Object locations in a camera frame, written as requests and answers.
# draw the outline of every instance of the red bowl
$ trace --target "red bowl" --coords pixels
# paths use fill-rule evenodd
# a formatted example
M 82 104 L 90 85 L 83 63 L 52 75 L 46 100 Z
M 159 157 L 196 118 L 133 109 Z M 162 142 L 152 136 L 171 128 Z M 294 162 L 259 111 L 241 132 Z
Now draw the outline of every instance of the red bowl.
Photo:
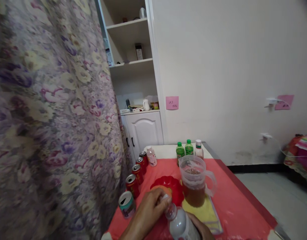
M 158 178 L 154 181 L 151 185 L 150 189 L 154 186 L 162 185 L 172 190 L 172 202 L 176 205 L 181 207 L 182 201 L 184 200 L 184 196 L 182 193 L 182 186 L 178 179 L 175 179 L 171 176 L 163 176 Z

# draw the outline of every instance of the white cable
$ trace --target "white cable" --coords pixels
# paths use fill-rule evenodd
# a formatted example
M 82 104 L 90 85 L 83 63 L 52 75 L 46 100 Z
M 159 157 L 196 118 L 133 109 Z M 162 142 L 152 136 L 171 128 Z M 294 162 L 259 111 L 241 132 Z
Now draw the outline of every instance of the white cable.
M 307 157 L 307 156 L 291 156 L 291 155 L 285 154 L 285 153 L 283 152 L 283 150 L 281 149 L 281 145 L 280 145 L 279 141 L 278 141 L 277 139 L 275 139 L 274 137 L 272 137 L 272 139 L 274 139 L 274 140 L 277 141 L 277 143 L 278 143 L 278 145 L 279 145 L 280 151 L 281 151 L 284 155 L 286 155 L 287 157 Z

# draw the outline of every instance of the table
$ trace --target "table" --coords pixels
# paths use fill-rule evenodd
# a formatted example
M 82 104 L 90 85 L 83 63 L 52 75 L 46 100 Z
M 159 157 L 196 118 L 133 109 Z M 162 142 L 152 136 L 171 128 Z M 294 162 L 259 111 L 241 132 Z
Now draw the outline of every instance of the table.
M 141 185 L 141 194 L 136 199 L 137 206 L 140 204 L 145 192 L 149 191 L 149 186 L 155 179 L 164 174 L 180 179 L 179 169 L 175 160 L 175 148 L 176 145 L 153 146 L 158 164 L 165 166 L 163 167 L 164 172 L 161 172 L 161 169 L 157 171 L 157 168 L 147 168 L 145 182 Z M 218 190 L 212 199 L 224 228 L 224 233 L 215 236 L 215 238 L 217 240 L 289 239 L 279 228 L 274 217 L 235 177 L 206 143 L 203 143 L 202 149 L 204 150 L 207 170 L 213 171 L 218 181 Z M 102 239 L 117 239 L 129 222 L 129 219 L 122 218 L 118 207 L 108 232 L 103 235 Z M 154 236 L 157 233 L 157 229 L 162 228 L 159 224 L 149 234 L 148 239 L 161 239 L 161 237 Z

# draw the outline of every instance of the pitcher handle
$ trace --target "pitcher handle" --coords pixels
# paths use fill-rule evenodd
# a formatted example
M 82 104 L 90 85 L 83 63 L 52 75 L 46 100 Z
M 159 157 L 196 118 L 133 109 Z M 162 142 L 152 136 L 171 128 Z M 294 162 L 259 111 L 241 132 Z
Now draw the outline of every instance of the pitcher handle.
M 213 197 L 213 195 L 215 194 L 216 190 L 217 190 L 217 180 L 216 177 L 214 176 L 213 172 L 211 171 L 204 171 L 204 174 L 209 177 L 212 181 L 212 188 L 209 189 L 207 184 L 206 187 L 204 189 L 205 193 L 208 194 L 209 196 Z

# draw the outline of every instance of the soda can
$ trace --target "soda can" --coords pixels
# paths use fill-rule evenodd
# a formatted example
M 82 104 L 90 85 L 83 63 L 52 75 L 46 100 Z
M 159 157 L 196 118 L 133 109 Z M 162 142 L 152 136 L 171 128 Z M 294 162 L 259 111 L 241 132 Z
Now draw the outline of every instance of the soda can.
M 139 195 L 140 195 L 140 184 L 137 180 L 136 175 L 131 174 L 127 177 L 126 187 L 127 187 L 127 190 L 132 193 L 134 199 L 139 197 Z
M 148 157 L 147 157 L 147 153 L 145 151 L 141 152 L 139 154 L 139 157 L 142 157 L 143 158 L 143 161 L 145 163 L 145 166 L 147 167 L 149 165 L 149 160 L 148 160 Z
M 143 183 L 143 173 L 139 164 L 132 167 L 132 174 L 136 175 L 139 185 L 141 185 Z
M 121 194 L 119 198 L 119 207 L 124 218 L 130 218 L 135 213 L 136 202 L 130 191 Z
M 142 171 L 143 176 L 144 176 L 146 174 L 146 172 L 147 172 L 147 167 L 145 166 L 145 162 L 144 162 L 143 158 L 142 157 L 138 157 L 138 159 L 136 161 L 136 164 L 140 165 L 141 171 Z

